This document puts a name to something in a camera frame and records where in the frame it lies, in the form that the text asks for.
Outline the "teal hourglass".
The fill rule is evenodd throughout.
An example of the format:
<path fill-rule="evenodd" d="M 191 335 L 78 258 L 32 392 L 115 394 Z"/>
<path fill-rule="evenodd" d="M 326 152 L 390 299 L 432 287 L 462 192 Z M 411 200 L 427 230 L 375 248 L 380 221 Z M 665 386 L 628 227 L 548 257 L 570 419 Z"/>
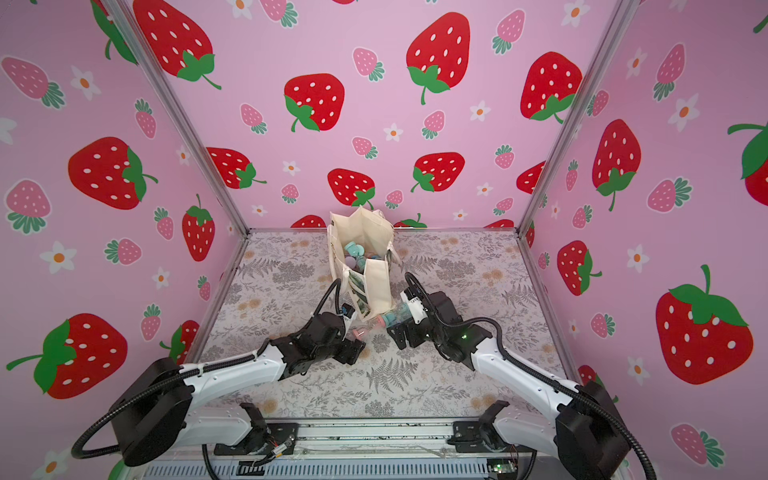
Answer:
<path fill-rule="evenodd" d="M 348 242 L 344 246 L 344 250 L 349 256 L 352 257 L 364 257 L 365 256 L 365 248 L 363 245 L 360 245 L 354 241 Z"/>

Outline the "canvas tote bag floral print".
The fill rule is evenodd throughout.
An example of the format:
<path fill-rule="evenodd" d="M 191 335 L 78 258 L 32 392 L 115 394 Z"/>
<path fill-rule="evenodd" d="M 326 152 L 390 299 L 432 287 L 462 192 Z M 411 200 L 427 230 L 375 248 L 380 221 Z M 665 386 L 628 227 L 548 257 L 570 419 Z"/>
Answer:
<path fill-rule="evenodd" d="M 379 210 L 358 208 L 349 216 L 332 213 L 327 226 L 328 258 L 332 277 L 363 320 L 394 307 L 390 270 L 400 261 L 394 246 L 395 229 Z M 365 248 L 364 257 L 349 256 L 344 246 L 354 241 Z"/>

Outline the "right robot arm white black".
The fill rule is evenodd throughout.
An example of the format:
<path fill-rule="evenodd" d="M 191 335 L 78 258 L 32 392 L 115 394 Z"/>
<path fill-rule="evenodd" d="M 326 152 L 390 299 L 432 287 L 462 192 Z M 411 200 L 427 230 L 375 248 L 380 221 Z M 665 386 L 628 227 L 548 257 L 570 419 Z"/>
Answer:
<path fill-rule="evenodd" d="M 520 444 L 555 455 L 575 479 L 610 479 L 631 450 L 626 426 L 603 385 L 580 385 L 506 350 L 501 325 L 489 318 L 463 319 L 444 292 L 401 294 L 403 319 L 388 327 L 399 349 L 425 342 L 446 360 L 488 376 L 543 416 L 526 426 L 519 414 L 491 414 L 494 444 Z"/>

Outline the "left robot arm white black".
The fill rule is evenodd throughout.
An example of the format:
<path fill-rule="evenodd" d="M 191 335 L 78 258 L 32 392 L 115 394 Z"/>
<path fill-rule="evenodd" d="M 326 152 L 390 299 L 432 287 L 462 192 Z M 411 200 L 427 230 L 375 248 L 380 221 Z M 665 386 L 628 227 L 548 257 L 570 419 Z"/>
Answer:
<path fill-rule="evenodd" d="M 265 454 L 273 447 L 261 411 L 245 402 L 236 408 L 210 402 L 239 390 L 304 375 L 316 363 L 333 359 L 354 364 L 365 347 L 347 333 L 357 312 L 322 312 L 301 329 L 266 340 L 259 350 L 214 363 L 174 366 L 153 362 L 125 391 L 111 422 L 123 463 L 138 467 L 182 446 L 212 444 L 218 454 Z"/>

